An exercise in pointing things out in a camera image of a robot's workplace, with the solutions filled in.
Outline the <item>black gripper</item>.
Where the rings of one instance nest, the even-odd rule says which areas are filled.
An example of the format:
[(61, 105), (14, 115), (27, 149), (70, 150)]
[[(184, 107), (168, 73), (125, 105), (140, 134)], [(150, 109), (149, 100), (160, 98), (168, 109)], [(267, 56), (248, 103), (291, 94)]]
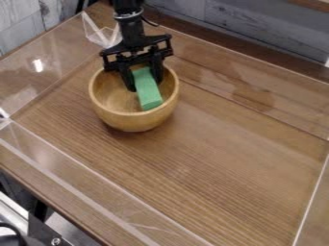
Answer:
[(101, 52), (105, 69), (120, 70), (128, 89), (137, 91), (130, 66), (150, 63), (150, 71), (158, 84), (164, 81), (164, 60), (174, 54), (169, 34), (149, 36), (145, 31), (145, 0), (110, 0), (114, 19), (120, 27), (122, 41)]

